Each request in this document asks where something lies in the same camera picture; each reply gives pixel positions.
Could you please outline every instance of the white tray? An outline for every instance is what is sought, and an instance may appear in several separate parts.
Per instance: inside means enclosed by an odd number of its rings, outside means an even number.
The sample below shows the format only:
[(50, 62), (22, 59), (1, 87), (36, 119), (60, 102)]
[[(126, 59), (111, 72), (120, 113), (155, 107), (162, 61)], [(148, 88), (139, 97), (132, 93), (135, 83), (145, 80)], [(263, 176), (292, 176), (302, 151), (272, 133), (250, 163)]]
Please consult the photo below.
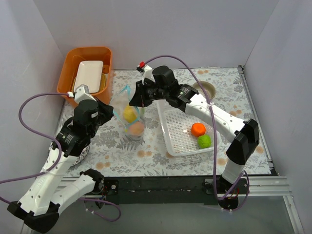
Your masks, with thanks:
[[(171, 107), (165, 100), (157, 101), (157, 109), (168, 153), (172, 156), (194, 155), (214, 150), (214, 130), (199, 118), (188, 115)], [(206, 134), (211, 138), (211, 147), (200, 149), (197, 138), (192, 135), (194, 123), (203, 123)], [(221, 135), (217, 132), (217, 148), (221, 143)]]

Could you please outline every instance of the orange plastic container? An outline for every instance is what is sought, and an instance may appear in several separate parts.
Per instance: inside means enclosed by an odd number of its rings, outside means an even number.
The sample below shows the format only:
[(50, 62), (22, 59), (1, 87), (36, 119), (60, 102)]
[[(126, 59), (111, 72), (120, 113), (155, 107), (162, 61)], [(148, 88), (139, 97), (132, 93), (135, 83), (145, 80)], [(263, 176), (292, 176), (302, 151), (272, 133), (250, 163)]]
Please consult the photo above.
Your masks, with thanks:
[[(108, 74), (106, 84), (99, 92), (92, 94), (105, 104), (109, 104), (112, 97), (113, 84), (113, 53), (105, 46), (78, 47), (71, 50), (65, 59), (59, 77), (57, 92), (67, 93), (72, 91), (79, 64), (82, 61), (103, 61), (102, 73)], [(77, 106), (73, 98), (63, 96), (73, 107)]]

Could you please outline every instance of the green ball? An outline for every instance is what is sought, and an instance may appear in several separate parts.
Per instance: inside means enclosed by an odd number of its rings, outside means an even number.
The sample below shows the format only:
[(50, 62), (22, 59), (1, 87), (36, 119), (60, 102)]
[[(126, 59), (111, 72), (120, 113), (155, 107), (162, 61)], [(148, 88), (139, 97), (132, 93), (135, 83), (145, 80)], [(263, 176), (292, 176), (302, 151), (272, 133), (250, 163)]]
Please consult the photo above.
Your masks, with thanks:
[(200, 149), (205, 149), (211, 146), (211, 139), (208, 135), (199, 136), (197, 142)]

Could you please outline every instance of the white wall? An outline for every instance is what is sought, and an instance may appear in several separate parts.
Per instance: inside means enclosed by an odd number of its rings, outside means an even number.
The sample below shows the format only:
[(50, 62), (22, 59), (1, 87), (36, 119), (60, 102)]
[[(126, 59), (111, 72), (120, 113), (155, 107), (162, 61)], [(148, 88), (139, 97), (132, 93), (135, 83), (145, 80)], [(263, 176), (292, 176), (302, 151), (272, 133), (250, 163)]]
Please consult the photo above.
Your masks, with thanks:
[(280, 0), (245, 68), (274, 165), (311, 233), (312, 2)]
[[(49, 141), (25, 130), (18, 121), (22, 102), (37, 93), (56, 90), (63, 56), (32, 0), (0, 0), (0, 180), (39, 172)], [(29, 103), (25, 121), (53, 134), (62, 99), (47, 97)], [(0, 185), (0, 194), (18, 200), (33, 180)], [(0, 202), (3, 234), (19, 233), (22, 221)]]
[[(34, 0), (65, 56), (107, 45), (118, 69), (160, 54), (191, 67), (237, 67), (247, 58), (278, 0)], [(172, 59), (153, 64), (182, 67)]]

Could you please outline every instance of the floral tablecloth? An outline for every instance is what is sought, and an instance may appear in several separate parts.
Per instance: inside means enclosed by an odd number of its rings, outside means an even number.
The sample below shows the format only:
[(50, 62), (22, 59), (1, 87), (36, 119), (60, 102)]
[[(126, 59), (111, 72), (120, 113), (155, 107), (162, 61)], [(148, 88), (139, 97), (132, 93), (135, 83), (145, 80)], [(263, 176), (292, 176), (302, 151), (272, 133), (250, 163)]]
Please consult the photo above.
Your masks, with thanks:
[[(208, 81), (216, 88), (214, 103), (231, 115), (248, 120), (252, 111), (236, 68), (193, 69), (201, 81)], [(192, 85), (195, 81), (188, 70), (174, 70), (180, 83)], [(138, 72), (115, 71), (113, 94), (126, 84), (132, 89), (141, 79)], [(60, 125), (73, 115), (73, 108), (65, 103)], [(159, 122), (156, 102), (145, 108), (146, 128), (142, 139), (133, 140), (125, 135), (116, 117), (99, 128), (91, 140), (86, 158), (71, 167), (65, 177), (79, 177), (79, 172), (89, 168), (100, 171), (104, 176), (196, 176), (211, 175), (213, 172), (213, 153), (174, 157), (165, 146)], [(229, 143), (222, 137), (217, 153), (217, 174), (221, 174), (227, 162), (226, 149)], [(249, 174), (270, 174), (267, 154), (262, 143), (249, 158), (245, 170)]]

